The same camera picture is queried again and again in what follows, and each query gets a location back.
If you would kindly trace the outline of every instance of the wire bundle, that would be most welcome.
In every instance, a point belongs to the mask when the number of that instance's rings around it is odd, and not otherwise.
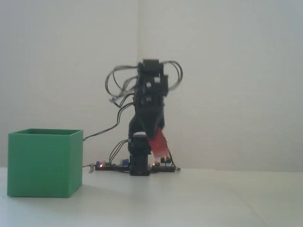
[[[112,152],[109,155],[109,163],[112,164],[114,158],[116,157],[116,155],[119,153],[120,149],[122,148],[122,146],[127,143],[128,140],[122,140],[120,141],[115,148],[112,150]]]

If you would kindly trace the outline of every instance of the green box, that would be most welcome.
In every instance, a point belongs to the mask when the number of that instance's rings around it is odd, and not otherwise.
[[[70,197],[82,185],[83,130],[9,134],[8,196]]]

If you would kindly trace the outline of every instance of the cable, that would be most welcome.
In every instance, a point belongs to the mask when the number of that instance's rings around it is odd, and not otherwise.
[[[111,159],[111,156],[112,156],[112,154],[114,153],[115,149],[116,149],[122,142],[124,142],[124,141],[127,141],[127,140],[122,140],[122,141],[120,141],[120,142],[114,147],[114,149],[112,150],[112,152],[111,152],[110,155],[109,155],[109,160]]]
[[[169,150],[169,156],[170,156],[170,159],[171,159],[171,163],[175,166],[176,170],[181,170],[181,168],[177,167],[176,164],[174,163],[174,160],[172,159],[172,155],[171,155],[170,150]]]
[[[128,140],[123,140],[121,142],[119,142],[115,148],[113,149],[113,151],[110,153],[109,155],[109,163],[112,164],[114,158],[116,157],[116,155],[119,153],[120,149],[122,148],[122,146],[127,143]]]
[[[129,65],[120,65],[120,66],[116,66],[116,67],[107,75],[107,77],[106,77],[106,79],[105,79],[105,89],[106,89],[106,91],[107,91],[112,97],[116,97],[116,98],[117,98],[117,97],[121,97],[121,92],[122,92],[122,90],[123,90],[123,88],[124,88],[125,83],[123,84],[122,87],[119,86],[119,84],[117,83],[116,78],[115,78],[115,72],[116,72],[116,71],[121,71],[121,70],[136,69],[137,67],[138,67],[138,66],[129,66]],[[121,90],[121,92],[120,92],[119,95],[114,95],[114,94],[112,94],[112,93],[109,91],[109,89],[108,89],[108,81],[109,81],[109,78],[110,78],[111,75],[113,75],[113,78],[114,78],[114,81],[115,81],[116,85],[117,85],[117,86],[120,88],[120,90]]]
[[[177,82],[174,85],[172,85],[171,87],[169,87],[169,91],[172,91],[172,90],[176,89],[179,86],[179,84],[181,83],[181,80],[183,78],[183,69],[182,69],[181,65],[176,61],[163,61],[162,63],[164,65],[171,64],[172,66],[174,66],[174,68],[176,69],[176,71],[178,73]]]
[[[114,79],[115,84],[118,86],[118,88],[120,88],[120,90],[122,90],[122,88],[120,87],[120,85],[119,85],[118,82],[116,81],[115,72],[113,72],[113,79]]]
[[[115,148],[112,150],[112,152],[110,153],[109,155],[109,164],[110,166],[112,166],[112,168],[116,171],[119,171],[121,173],[125,173],[125,174],[128,174],[129,171],[124,171],[124,170],[121,170],[119,169],[115,164],[112,164],[112,161],[114,160],[114,158],[116,157],[116,155],[119,153],[120,149],[122,148],[122,146],[127,143],[128,140],[122,140],[120,141],[116,146]]]
[[[105,129],[105,130],[103,130],[103,131],[97,132],[97,133],[95,133],[95,134],[92,134],[92,135],[90,135],[90,136],[87,136],[87,137],[85,137],[85,138],[83,139],[83,141],[87,140],[87,139],[90,138],[90,137],[98,136],[98,135],[100,135],[100,134],[102,134],[102,133],[104,133],[104,132],[107,132],[107,131],[109,131],[109,130],[112,130],[113,128],[115,128],[116,126],[118,126],[118,124],[120,123],[121,113],[122,113],[126,108],[130,107],[130,106],[133,105],[133,104],[134,104],[134,103],[128,103],[128,104],[124,105],[123,107],[121,107],[121,109],[118,111],[118,114],[117,114],[117,122],[116,122],[116,124],[115,124],[114,126],[108,128],[108,129]]]

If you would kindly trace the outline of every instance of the red object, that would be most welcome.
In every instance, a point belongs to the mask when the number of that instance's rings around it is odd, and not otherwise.
[[[155,138],[148,139],[148,143],[150,144],[155,159],[165,157],[169,154],[166,139],[161,128],[158,128]]]

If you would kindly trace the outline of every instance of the black wire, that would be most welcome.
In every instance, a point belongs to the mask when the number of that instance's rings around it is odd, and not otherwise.
[[[116,81],[115,72],[113,72],[113,79],[114,79],[115,84],[118,86],[118,88],[120,88],[120,90],[122,90],[122,88],[120,87],[120,85],[119,85],[118,82]]]
[[[134,95],[134,93],[129,93],[129,94],[125,95],[124,98],[121,100],[120,104],[116,103],[116,100],[117,100],[116,98],[112,98],[112,99],[110,99],[110,101],[111,101],[113,104],[115,104],[115,106],[117,106],[118,108],[121,108],[122,105],[124,104],[124,102],[126,101],[126,99],[127,99],[129,96],[133,96],[133,95]]]
[[[122,141],[120,141],[120,142],[115,146],[115,148],[112,150],[112,152],[111,152],[110,155],[109,155],[109,164],[110,164],[110,166],[111,166],[114,170],[119,171],[119,172],[121,172],[121,173],[125,173],[125,174],[128,174],[129,171],[124,171],[124,170],[121,170],[121,169],[117,168],[115,164],[112,164],[112,161],[114,160],[114,158],[116,157],[116,155],[119,153],[119,151],[121,150],[122,146],[123,146],[125,143],[127,143],[127,142],[128,142],[128,140],[122,140]]]
[[[115,149],[116,149],[121,143],[123,143],[123,142],[125,142],[125,141],[127,141],[127,140],[122,140],[122,141],[120,141],[120,142],[114,147],[114,149],[112,150],[112,152],[111,152],[110,155],[109,155],[109,161],[110,161],[111,156],[112,156],[112,154],[114,153]]]
[[[121,65],[121,66],[117,66],[115,67],[106,77],[105,79],[105,89],[106,91],[112,96],[112,97],[120,97],[121,96],[121,93],[119,95],[114,95],[112,94],[109,89],[108,89],[108,81],[109,81],[109,78],[112,74],[114,74],[116,71],[120,71],[120,70],[131,70],[131,69],[136,69],[137,66],[128,66],[128,65]]]
[[[113,153],[113,151],[111,152],[111,155],[109,156],[109,163],[112,164],[114,158],[116,157],[116,155],[119,153],[120,149],[122,148],[122,146],[127,143],[128,140],[123,140],[122,142],[118,143],[118,147],[116,146],[114,148],[115,152]]]
[[[180,170],[181,168],[180,168],[180,167],[177,167],[176,164],[174,163],[174,160],[172,159],[172,155],[171,155],[170,150],[169,150],[169,156],[170,156],[170,159],[171,159],[171,163],[175,166],[175,169],[176,169],[176,170]]]
[[[179,84],[181,83],[181,80],[183,78],[183,69],[182,69],[181,65],[176,61],[164,61],[162,63],[171,64],[172,66],[174,66],[174,68],[176,69],[176,71],[178,73],[177,82],[174,85],[172,85],[171,87],[169,87],[169,91],[172,91],[172,90],[176,89],[179,86]]]
[[[117,114],[117,122],[116,122],[116,124],[115,124],[114,126],[108,128],[108,129],[105,129],[105,130],[103,130],[103,131],[97,132],[97,133],[95,133],[95,134],[92,134],[92,135],[90,135],[90,136],[87,136],[87,137],[85,137],[85,138],[83,139],[83,141],[87,140],[87,139],[90,138],[90,137],[98,136],[98,135],[100,135],[100,134],[102,134],[102,133],[104,133],[104,132],[107,132],[107,131],[109,131],[109,130],[112,130],[113,128],[115,128],[116,126],[118,126],[118,124],[120,123],[120,117],[121,117],[121,113],[123,112],[123,110],[125,110],[126,108],[130,107],[130,106],[133,105],[133,104],[134,104],[134,103],[128,103],[128,104],[124,105],[123,107],[121,107],[121,109],[118,111],[118,114]]]

